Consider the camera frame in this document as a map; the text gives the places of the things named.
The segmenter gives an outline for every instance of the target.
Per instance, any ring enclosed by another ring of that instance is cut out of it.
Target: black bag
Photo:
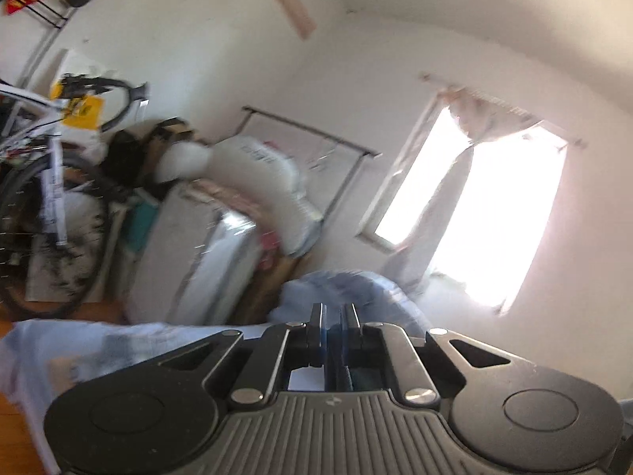
[[[133,188],[143,162],[145,148],[141,142],[127,130],[119,130],[110,142],[101,171],[117,184]]]

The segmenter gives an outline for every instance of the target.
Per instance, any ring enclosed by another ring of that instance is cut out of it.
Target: bicycle wheel
[[[68,244],[43,231],[40,174],[49,155],[7,176],[0,188],[0,299],[18,319],[62,318],[96,282],[110,236],[110,198],[96,166],[64,152]]]

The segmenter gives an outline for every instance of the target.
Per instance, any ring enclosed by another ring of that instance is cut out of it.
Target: bicycle tire
[[[41,171],[49,168],[50,154],[46,154],[39,159],[27,164],[23,168],[19,169],[15,176],[8,176],[5,184],[0,187],[0,220],[2,220],[9,211],[9,206],[12,203],[12,197],[17,195],[22,187],[36,177]],[[18,319],[57,319],[64,318],[72,314],[83,302],[83,299],[93,288],[94,283],[99,276],[101,265],[103,264],[103,258],[106,254],[108,246],[108,240],[110,238],[111,220],[110,220],[110,195],[106,190],[111,184],[107,181],[106,177],[99,171],[99,169],[91,164],[89,161],[83,159],[78,154],[73,152],[64,152],[63,166],[67,168],[81,169],[85,173],[89,174],[94,180],[94,190],[99,194],[101,207],[103,211],[103,239],[100,242],[99,251],[96,255],[96,261],[87,277],[85,287],[80,290],[69,302],[60,303],[59,306],[53,311],[37,311],[29,309],[18,300],[14,298],[11,291],[6,287],[5,283],[0,279],[0,300],[2,304],[11,312],[13,312]]]

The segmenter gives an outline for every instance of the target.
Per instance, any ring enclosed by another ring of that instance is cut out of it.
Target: bicycle frame
[[[50,155],[50,165],[49,169],[43,171],[40,181],[42,185],[42,219],[44,232],[54,234],[56,245],[63,247],[68,241],[68,234],[64,210],[63,151],[59,123],[64,118],[64,109],[68,101],[57,100],[53,102],[30,91],[4,84],[0,84],[0,95],[10,96],[19,102],[37,107],[43,112],[34,123],[0,142],[0,160],[6,158],[6,154],[11,148],[17,147],[22,142],[28,142],[42,135],[47,136],[47,153]]]

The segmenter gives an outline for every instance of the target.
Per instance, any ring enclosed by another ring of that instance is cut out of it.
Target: white pillow
[[[323,216],[305,199],[294,161],[275,148],[247,135],[225,139],[213,147],[207,177],[266,207],[285,255],[299,257],[317,241]]]
[[[203,177],[212,152],[210,147],[193,141],[178,141],[170,145],[154,170],[154,182],[193,181]]]

